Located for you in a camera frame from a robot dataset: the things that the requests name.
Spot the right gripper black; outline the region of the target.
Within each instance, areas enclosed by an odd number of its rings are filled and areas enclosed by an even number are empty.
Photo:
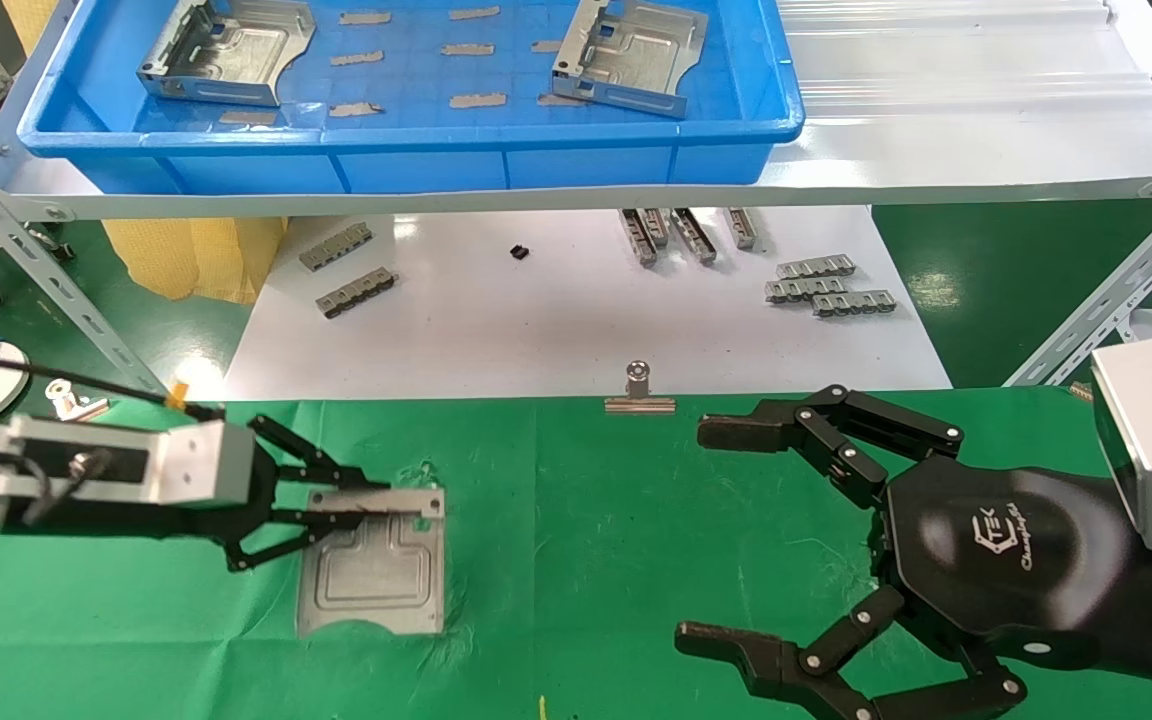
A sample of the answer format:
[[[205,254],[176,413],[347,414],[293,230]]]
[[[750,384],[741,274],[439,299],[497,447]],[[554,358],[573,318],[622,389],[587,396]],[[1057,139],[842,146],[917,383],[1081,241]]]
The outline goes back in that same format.
[[[946,420],[844,386],[799,401],[763,397],[748,415],[703,416],[704,448],[794,450],[859,509],[884,506],[890,585],[808,646],[684,621],[676,650],[732,665],[750,696],[814,719],[1005,717],[1028,689],[996,655],[1048,669],[1132,666],[1123,601],[1137,533],[1114,488],[1039,468],[969,468],[950,460],[963,438]],[[919,464],[887,486],[890,475],[859,442]],[[874,698],[856,691],[842,670],[897,620],[965,679]]]

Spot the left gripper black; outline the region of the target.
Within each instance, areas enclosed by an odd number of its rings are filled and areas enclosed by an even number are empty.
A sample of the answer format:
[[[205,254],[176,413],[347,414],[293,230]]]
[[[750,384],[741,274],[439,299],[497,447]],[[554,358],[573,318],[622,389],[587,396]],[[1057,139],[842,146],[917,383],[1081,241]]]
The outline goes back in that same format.
[[[247,468],[238,470],[238,478],[250,482],[247,501],[219,509],[191,509],[184,506],[154,503],[118,503],[82,498],[69,498],[56,509],[46,511],[40,524],[28,525],[24,514],[28,498],[12,498],[0,509],[0,535],[3,536],[65,536],[65,537],[137,537],[166,539],[197,537],[223,544],[227,570],[232,573],[259,568],[266,562],[282,559],[317,541],[346,530],[357,530],[365,520],[402,515],[396,510],[310,511],[271,509],[280,482],[340,488],[340,491],[380,491],[393,488],[391,483],[371,480],[364,470],[339,464],[291,429],[257,415],[248,420],[255,433],[253,456]],[[300,461],[300,465],[280,465],[262,441],[285,455]],[[302,532],[268,547],[247,552],[242,541],[265,525],[300,526]]]

